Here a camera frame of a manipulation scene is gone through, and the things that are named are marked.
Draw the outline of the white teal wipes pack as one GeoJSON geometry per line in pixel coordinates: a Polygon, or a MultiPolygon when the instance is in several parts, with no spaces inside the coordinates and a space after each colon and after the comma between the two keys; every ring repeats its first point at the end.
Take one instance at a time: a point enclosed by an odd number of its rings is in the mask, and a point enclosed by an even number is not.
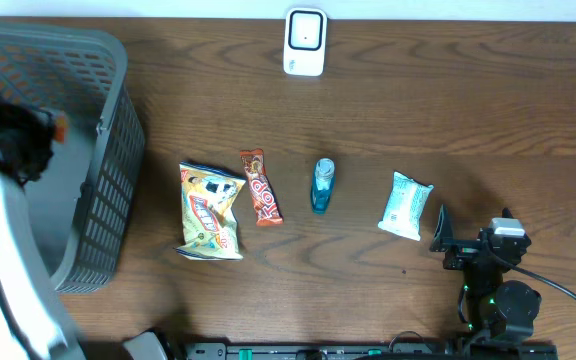
{"type": "Polygon", "coordinates": [[[392,191],[378,228],[420,241],[420,219],[433,189],[433,185],[423,185],[400,172],[394,172],[392,191]]]}

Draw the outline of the teal mouthwash bottle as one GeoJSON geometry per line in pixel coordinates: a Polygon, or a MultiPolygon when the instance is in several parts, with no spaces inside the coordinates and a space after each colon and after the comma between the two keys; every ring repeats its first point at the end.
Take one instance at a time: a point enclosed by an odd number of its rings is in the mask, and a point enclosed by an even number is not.
{"type": "Polygon", "coordinates": [[[335,164],[329,158],[317,161],[313,170],[311,208],[316,214],[324,214],[328,208],[335,183],[335,164]]]}

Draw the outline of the red chocolate bar wrapper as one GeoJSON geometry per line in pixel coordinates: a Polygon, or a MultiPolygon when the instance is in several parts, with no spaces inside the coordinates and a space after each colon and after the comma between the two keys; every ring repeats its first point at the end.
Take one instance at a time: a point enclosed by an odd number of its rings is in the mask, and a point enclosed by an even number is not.
{"type": "Polygon", "coordinates": [[[241,150],[240,157],[247,176],[253,209],[256,213],[256,225],[281,225],[284,219],[266,175],[263,150],[241,150]]]}

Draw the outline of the yellow snack bag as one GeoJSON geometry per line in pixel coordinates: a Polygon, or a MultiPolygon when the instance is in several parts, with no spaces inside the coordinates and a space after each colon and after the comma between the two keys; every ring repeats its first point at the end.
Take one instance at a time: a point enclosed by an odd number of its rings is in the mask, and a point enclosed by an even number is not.
{"type": "Polygon", "coordinates": [[[242,260],[232,205],[246,181],[188,162],[179,170],[184,244],[175,251],[190,260],[242,260]]]}

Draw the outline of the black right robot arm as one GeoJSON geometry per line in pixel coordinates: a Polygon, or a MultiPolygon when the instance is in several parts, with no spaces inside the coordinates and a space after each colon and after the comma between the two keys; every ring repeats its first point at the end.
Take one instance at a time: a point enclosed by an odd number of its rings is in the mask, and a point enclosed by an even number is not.
{"type": "Polygon", "coordinates": [[[469,334],[458,341],[461,351],[473,345],[514,347],[532,336],[541,295],[523,282],[503,279],[530,245],[523,225],[508,209],[480,229],[476,239],[459,240],[447,207],[440,208],[430,250],[444,254],[444,269],[464,276],[458,316],[469,325],[469,334]]]}

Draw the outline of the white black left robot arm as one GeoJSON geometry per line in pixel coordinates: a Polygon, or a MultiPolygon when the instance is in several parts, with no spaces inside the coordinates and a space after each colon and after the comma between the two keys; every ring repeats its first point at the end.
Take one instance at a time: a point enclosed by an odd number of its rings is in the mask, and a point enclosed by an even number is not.
{"type": "Polygon", "coordinates": [[[50,281],[34,240],[24,187],[53,155],[51,113],[0,103],[0,359],[166,359],[157,335],[87,341],[50,281]]]}

